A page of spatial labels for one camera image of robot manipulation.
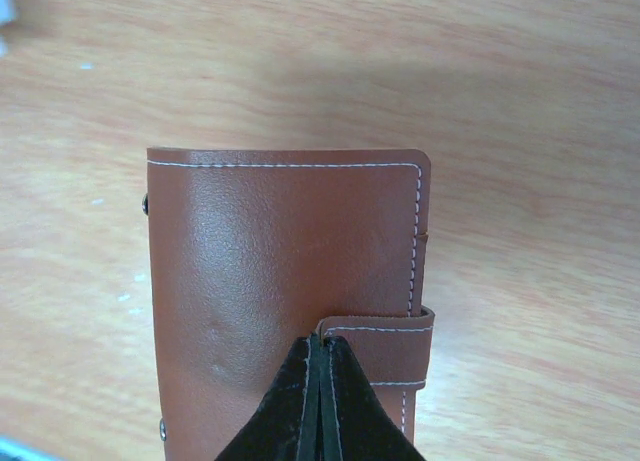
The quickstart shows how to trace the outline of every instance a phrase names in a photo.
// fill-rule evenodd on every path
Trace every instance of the leather strap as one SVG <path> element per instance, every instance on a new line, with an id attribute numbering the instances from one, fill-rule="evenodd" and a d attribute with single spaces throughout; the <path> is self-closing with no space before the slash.
<path id="1" fill-rule="evenodd" d="M 316 332 L 345 338 L 371 386 L 416 391 L 426 383 L 434 317 L 427 308 L 410 318 L 332 316 Z"/>

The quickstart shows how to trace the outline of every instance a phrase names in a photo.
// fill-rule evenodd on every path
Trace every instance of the wooden table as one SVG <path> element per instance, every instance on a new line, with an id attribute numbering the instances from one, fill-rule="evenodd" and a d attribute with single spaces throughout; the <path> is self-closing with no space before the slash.
<path id="1" fill-rule="evenodd" d="M 418 147 L 420 450 L 640 459 L 640 0 L 16 1 L 0 432 L 161 459 L 145 147 Z"/>

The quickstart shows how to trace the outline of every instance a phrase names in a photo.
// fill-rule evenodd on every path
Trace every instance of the leather cover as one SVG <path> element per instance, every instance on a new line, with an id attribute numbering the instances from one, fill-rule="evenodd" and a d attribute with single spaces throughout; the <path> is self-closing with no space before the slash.
<path id="1" fill-rule="evenodd" d="M 316 328 L 353 345 L 413 439 L 433 323 L 420 302 L 426 155 L 151 148 L 148 157 L 166 459 L 218 455 L 291 343 Z"/>

